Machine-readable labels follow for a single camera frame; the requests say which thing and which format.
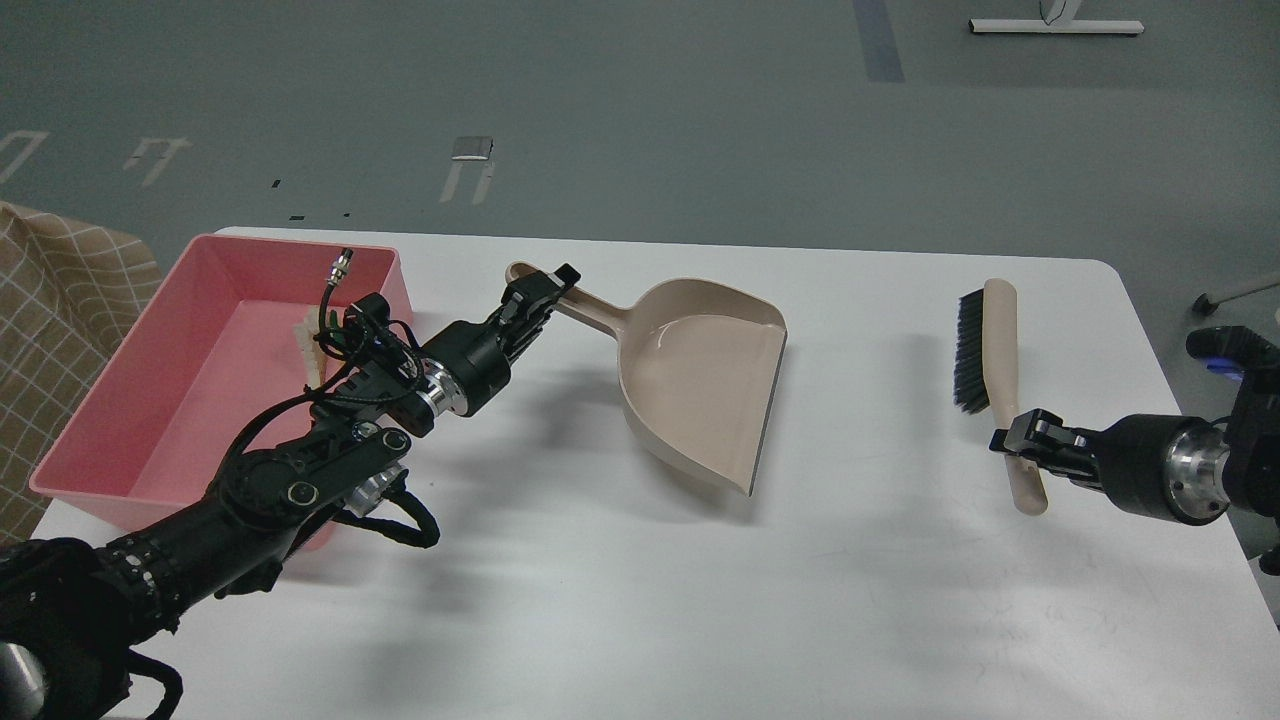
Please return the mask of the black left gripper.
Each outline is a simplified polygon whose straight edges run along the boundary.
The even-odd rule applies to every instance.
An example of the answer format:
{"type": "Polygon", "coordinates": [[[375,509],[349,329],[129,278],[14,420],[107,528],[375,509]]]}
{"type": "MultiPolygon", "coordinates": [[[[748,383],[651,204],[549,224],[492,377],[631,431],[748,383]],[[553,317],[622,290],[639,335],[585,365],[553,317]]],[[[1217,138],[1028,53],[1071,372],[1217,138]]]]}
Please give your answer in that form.
{"type": "Polygon", "coordinates": [[[474,416],[507,387],[512,364],[580,278],[571,265],[544,272],[524,264],[520,281],[507,284],[488,323],[453,322],[422,346],[424,357],[440,366],[458,388],[462,406],[456,414],[474,416]]]}

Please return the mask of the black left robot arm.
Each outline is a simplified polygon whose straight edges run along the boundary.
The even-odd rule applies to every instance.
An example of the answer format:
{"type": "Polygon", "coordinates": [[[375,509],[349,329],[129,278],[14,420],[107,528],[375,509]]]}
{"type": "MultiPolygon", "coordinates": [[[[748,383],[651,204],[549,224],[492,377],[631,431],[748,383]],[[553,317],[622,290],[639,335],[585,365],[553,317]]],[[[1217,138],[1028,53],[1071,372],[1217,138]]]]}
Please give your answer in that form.
{"type": "Polygon", "coordinates": [[[379,293],[333,314],[352,256],[332,264],[316,313],[338,370],[247,423],[197,502],[102,547],[60,537],[3,550],[5,719],[100,719],[134,676],[163,688],[151,717],[169,719],[182,676],[138,646],[175,632],[200,601],[270,591],[330,521],[415,548],[439,542],[403,457],[442,414],[472,416],[507,387],[580,274],[522,274],[484,322],[420,343],[379,293]]]}

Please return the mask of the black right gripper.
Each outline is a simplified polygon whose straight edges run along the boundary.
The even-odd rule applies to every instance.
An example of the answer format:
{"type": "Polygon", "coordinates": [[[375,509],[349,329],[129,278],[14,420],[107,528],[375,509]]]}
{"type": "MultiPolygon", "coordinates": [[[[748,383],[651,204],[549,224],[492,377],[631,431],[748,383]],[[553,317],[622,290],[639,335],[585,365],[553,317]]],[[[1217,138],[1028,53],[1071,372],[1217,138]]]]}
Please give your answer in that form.
{"type": "Polygon", "coordinates": [[[1093,439],[1093,430],[1036,409],[996,429],[989,450],[1101,491],[1115,507],[1143,518],[1203,527],[1231,505],[1222,482],[1225,434],[1202,418],[1130,415],[1093,439]]]}

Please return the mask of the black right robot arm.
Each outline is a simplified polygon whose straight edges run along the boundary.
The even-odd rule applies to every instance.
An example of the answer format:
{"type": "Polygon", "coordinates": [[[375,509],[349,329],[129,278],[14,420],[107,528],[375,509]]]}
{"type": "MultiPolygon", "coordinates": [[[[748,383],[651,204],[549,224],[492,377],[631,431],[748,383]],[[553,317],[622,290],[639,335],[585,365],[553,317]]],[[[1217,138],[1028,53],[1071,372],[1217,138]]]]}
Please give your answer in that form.
{"type": "Polygon", "coordinates": [[[1204,527],[1239,507],[1277,520],[1277,346],[1243,325],[1194,331],[1185,346],[1207,370],[1238,383],[1224,419],[1134,414],[1096,430],[1034,409],[995,430],[989,450],[1143,518],[1204,527]]]}

